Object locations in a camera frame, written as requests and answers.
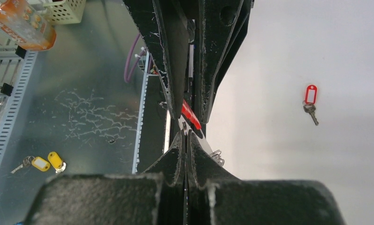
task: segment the screw hole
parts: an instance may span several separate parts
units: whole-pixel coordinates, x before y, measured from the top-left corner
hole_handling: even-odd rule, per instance
[[[220,20],[226,26],[231,26],[235,21],[237,10],[234,7],[226,6],[220,12]]]

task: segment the yellow key tag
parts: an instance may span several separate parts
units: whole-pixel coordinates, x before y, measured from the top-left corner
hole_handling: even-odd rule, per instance
[[[54,169],[61,169],[63,161],[60,158],[60,156],[57,154],[57,152],[55,151],[50,152],[49,155],[47,156],[47,159],[49,160],[51,165],[54,167]]]
[[[50,168],[50,163],[38,156],[32,160],[32,166],[36,167],[42,172],[46,172]]]

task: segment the beige basket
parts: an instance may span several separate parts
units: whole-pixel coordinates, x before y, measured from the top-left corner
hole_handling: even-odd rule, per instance
[[[80,23],[82,21],[86,0],[63,0],[44,3],[47,12],[43,16],[52,25]]]

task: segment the perforated metal strip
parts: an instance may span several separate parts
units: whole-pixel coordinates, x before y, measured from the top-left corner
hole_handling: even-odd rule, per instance
[[[13,93],[8,98],[3,117],[0,121],[0,164],[6,151],[7,143],[10,139],[32,69],[35,65],[37,54],[37,52],[28,52],[26,54],[22,68],[18,71]]]
[[[137,121],[137,134],[136,134],[136,143],[134,145],[134,157],[133,157],[133,167],[132,167],[132,174],[137,172],[137,164],[140,162],[138,158],[138,150],[140,149],[140,138],[141,138],[141,127],[143,126],[143,116],[144,116],[144,108],[145,108],[145,96],[147,93],[147,84],[148,84],[148,62],[150,58],[150,54],[147,53],[147,57],[145,59],[145,70],[144,70],[144,78],[143,78],[143,88],[141,90],[141,98],[140,98],[140,110],[138,112],[138,121]]]

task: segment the red object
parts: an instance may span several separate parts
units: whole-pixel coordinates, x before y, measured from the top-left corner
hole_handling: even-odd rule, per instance
[[[304,102],[306,104],[315,104],[317,100],[317,86],[309,85],[307,90],[305,91],[305,99]]]
[[[194,112],[192,111],[191,107],[188,105],[188,103],[183,100],[183,108],[181,109],[181,113],[191,121],[191,123],[200,130],[202,126],[199,123],[199,120],[195,116]]]

